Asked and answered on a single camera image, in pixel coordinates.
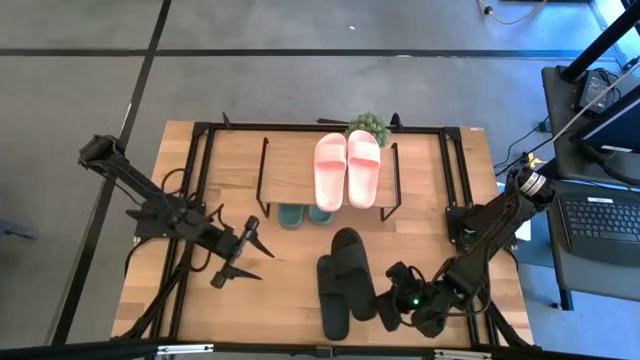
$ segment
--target potted plant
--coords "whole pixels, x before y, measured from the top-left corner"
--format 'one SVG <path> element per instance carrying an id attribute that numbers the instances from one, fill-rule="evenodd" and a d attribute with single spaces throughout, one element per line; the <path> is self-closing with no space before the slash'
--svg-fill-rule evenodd
<path id="1" fill-rule="evenodd" d="M 389 144 L 391 138 L 391 130 L 387 129 L 389 124 L 382 118 L 371 111 L 358 115 L 358 118 L 349 122 L 346 136 L 348 137 L 354 130 L 364 130 L 376 139 L 380 147 Z"/>

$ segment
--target wooden tabletop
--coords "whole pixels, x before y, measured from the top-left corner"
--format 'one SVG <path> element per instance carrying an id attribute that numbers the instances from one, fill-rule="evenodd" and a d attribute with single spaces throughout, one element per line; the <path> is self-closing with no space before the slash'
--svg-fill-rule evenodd
<path id="1" fill-rule="evenodd" d="M 184 166 L 193 124 L 167 123 L 153 171 L 155 183 L 159 183 L 170 170 Z M 223 220 L 236 229 L 242 228 L 249 215 L 258 216 L 261 241 L 277 259 L 268 258 L 247 246 L 236 265 L 264 280 L 236 279 L 227 282 L 223 289 L 209 285 L 222 264 L 221 259 L 213 256 L 203 272 L 191 273 L 178 335 L 180 339 L 270 344 L 334 343 L 322 333 L 315 269 L 317 259 L 330 252 L 335 232 L 345 226 L 355 228 L 363 238 L 377 294 L 389 289 L 390 283 L 384 272 L 395 262 L 414 265 L 426 275 L 433 274 L 447 257 L 454 255 L 454 246 L 447 241 L 444 209 L 448 201 L 439 140 L 435 135 L 392 135 L 391 142 L 397 142 L 400 150 L 403 202 L 384 223 L 380 222 L 377 208 L 361 210 L 353 207 L 341 208 L 328 226 L 312 224 L 305 217 L 300 228 L 283 229 L 278 225 L 277 211 L 273 210 L 271 217 L 266 219 L 255 199 L 263 138 L 286 139 L 299 134 L 216 132 L 204 200 L 209 209 L 224 203 Z M 474 201 L 487 203 L 498 191 L 484 130 L 463 128 L 462 139 Z M 458 203 L 462 204 L 453 143 L 449 144 L 449 149 Z M 196 168 L 199 168 L 202 150 L 198 149 Z M 168 181 L 167 191 L 179 187 L 179 178 L 175 176 Z M 192 179 L 195 183 L 197 174 Z M 131 259 L 113 335 L 128 330 L 155 296 L 166 248 L 166 240 L 151 241 Z M 194 266 L 200 266 L 205 256 L 204 249 L 196 247 Z M 518 334 L 532 342 L 513 259 L 499 252 L 490 263 L 490 272 L 492 300 Z M 172 299 L 165 312 L 162 334 L 168 332 L 171 304 Z M 478 317 L 478 328 L 481 341 L 486 343 L 484 316 Z M 389 333 L 378 317 L 367 322 L 351 318 L 349 336 L 335 343 L 399 347 L 470 345 L 464 318 L 449 319 L 444 331 L 434 339 L 404 326 Z"/>

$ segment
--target slipper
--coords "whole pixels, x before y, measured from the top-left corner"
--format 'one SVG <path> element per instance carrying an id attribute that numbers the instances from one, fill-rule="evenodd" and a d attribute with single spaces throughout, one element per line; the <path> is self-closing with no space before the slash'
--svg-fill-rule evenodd
<path id="1" fill-rule="evenodd" d="M 364 244 L 358 232 L 342 228 L 331 242 L 331 266 L 342 285 L 353 317 L 366 321 L 376 316 L 376 293 Z"/>
<path id="2" fill-rule="evenodd" d="M 328 225 L 333 219 L 333 213 L 320 210 L 315 205 L 309 206 L 311 222 L 318 225 Z"/>
<path id="3" fill-rule="evenodd" d="M 368 209 L 376 200 L 378 173 L 380 171 L 380 147 L 373 135 L 356 130 L 349 135 L 349 203 Z"/>
<path id="4" fill-rule="evenodd" d="M 378 309 L 380 320 L 382 320 L 382 325 L 384 325 L 385 330 L 389 332 L 398 330 L 398 327 L 400 327 L 402 323 L 400 312 L 394 301 L 394 290 L 395 289 L 391 289 L 376 297 L 376 308 Z"/>
<path id="5" fill-rule="evenodd" d="M 349 307 L 331 270 L 331 257 L 321 256 L 317 269 L 324 336 L 329 340 L 343 340 L 349 334 Z"/>
<path id="6" fill-rule="evenodd" d="M 334 212 L 342 206 L 344 176 L 347 168 L 347 140 L 342 134 L 325 135 L 313 156 L 316 205 L 325 212 Z"/>
<path id="7" fill-rule="evenodd" d="M 304 205 L 279 204 L 278 222 L 280 226 L 288 229 L 295 229 L 302 224 L 304 217 Z"/>

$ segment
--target gray carpet floor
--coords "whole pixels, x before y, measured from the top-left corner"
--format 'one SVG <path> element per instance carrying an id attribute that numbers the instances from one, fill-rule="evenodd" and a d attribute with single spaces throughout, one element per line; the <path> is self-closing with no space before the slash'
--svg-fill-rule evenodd
<path id="1" fill-rule="evenodd" d="M 5 0 L 0 49 L 144 49 L 161 3 Z M 493 3 L 505 18 L 534 6 Z M 174 0 L 159 48 L 581 50 L 600 32 L 592 8 L 584 4 L 550 3 L 537 16 L 505 27 L 483 17 L 470 0 Z M 348 120 L 372 110 L 384 116 L 398 112 L 411 125 L 484 127 L 497 163 L 509 143 L 546 116 L 541 69 L 567 63 L 562 58 L 156 58 L 127 156 L 150 174 L 167 120 L 218 121 L 225 111 L 238 122 L 313 122 Z M 47 342 L 101 184 L 76 164 L 77 151 L 94 133 L 118 134 L 141 64 L 141 57 L 0 57 L 0 217 L 41 233 L 38 240 L 0 242 L 0 348 Z M 619 71 L 610 58 L 597 65 Z M 514 150 L 544 139 L 536 133 Z M 114 193 L 70 341 L 109 336 L 132 246 L 134 223 L 124 210 L 132 206 Z M 640 304 L 580 294 L 575 312 L 561 312 L 549 307 L 559 300 L 553 269 L 523 265 L 520 272 L 538 345 L 625 358 L 640 353 L 634 320 Z"/>

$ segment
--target black desk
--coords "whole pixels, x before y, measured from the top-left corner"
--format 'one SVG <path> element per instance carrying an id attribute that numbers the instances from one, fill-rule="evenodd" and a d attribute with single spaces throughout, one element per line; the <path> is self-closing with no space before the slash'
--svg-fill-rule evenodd
<path id="1" fill-rule="evenodd" d="M 555 67 L 542 69 L 542 84 L 547 100 L 551 130 L 555 135 L 575 116 L 576 113 L 572 110 L 572 105 L 580 95 L 581 85 L 562 80 Z M 580 128 L 588 120 L 588 118 L 581 116 L 571 126 L 571 129 Z M 569 141 L 569 136 L 562 136 L 554 143 L 556 157 L 540 168 L 540 173 L 553 179 L 625 185 L 605 174 L 597 164 L 586 160 L 578 152 L 578 147 Z M 619 153 L 611 161 L 608 161 L 607 165 L 627 176 L 640 178 L 640 155 Z"/>
<path id="2" fill-rule="evenodd" d="M 558 181 L 558 196 L 584 193 L 596 197 L 616 197 L 621 191 Z M 561 289 L 640 301 L 640 268 L 609 265 L 583 259 L 569 252 L 558 201 L 547 212 L 556 279 Z"/>
<path id="3" fill-rule="evenodd" d="M 553 134 L 557 134 L 576 114 L 572 105 L 580 95 L 581 85 L 562 80 L 554 67 L 542 70 L 544 93 Z M 579 118 L 573 129 L 579 128 L 588 118 Z M 582 180 L 598 183 L 621 184 L 605 174 L 600 166 L 589 162 L 578 152 L 578 148 L 569 141 L 569 135 L 554 143 L 556 158 L 540 168 L 539 172 L 555 179 Z M 618 154 L 609 163 L 612 168 L 640 178 L 640 155 Z M 557 181 L 556 191 L 562 194 L 589 192 L 594 196 L 617 197 L 620 191 L 596 186 L 580 185 Z M 561 307 L 572 310 L 570 290 L 640 301 L 640 269 L 627 268 L 583 259 L 568 251 L 567 237 L 556 202 L 547 212 L 549 232 L 553 251 L 556 279 L 560 287 Z"/>

